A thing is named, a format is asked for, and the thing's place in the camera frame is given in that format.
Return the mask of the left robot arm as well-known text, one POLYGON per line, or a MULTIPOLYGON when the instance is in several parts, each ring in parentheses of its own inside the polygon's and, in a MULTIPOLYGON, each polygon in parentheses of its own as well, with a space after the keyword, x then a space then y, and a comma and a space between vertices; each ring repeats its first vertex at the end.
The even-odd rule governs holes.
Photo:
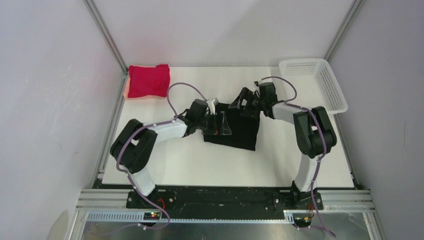
POLYGON ((218 111, 218 100, 195 99, 188 109, 172 119, 144 124, 131 119, 124 126, 110 148, 116 169, 125 173, 132 187, 139 193, 138 201, 145 208, 157 204, 156 187, 147 164, 156 144, 184 138, 200 130, 207 136, 229 136, 232 130, 224 111, 218 111))

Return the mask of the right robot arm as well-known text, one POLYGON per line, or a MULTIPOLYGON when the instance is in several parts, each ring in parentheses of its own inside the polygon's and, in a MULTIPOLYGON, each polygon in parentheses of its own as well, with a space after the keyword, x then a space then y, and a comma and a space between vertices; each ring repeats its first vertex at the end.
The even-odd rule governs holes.
POLYGON ((337 136, 323 106, 307 108, 278 100, 272 82, 257 83, 257 91, 244 87, 229 105, 240 109, 243 117, 257 118, 260 113, 274 120, 292 124, 297 147, 302 153, 298 173, 292 182, 291 204, 303 209, 314 194, 321 161, 337 143, 337 136))

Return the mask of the black t shirt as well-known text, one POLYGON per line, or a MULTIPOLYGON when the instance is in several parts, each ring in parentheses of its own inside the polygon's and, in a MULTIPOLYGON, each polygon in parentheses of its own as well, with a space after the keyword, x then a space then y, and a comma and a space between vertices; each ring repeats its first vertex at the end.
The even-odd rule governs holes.
POLYGON ((216 145, 255 151, 260 119, 244 117, 241 115, 242 109, 229 108, 229 104, 227 103, 218 103, 215 109, 225 112, 226 120, 232 134, 204 135, 203 141, 216 145))

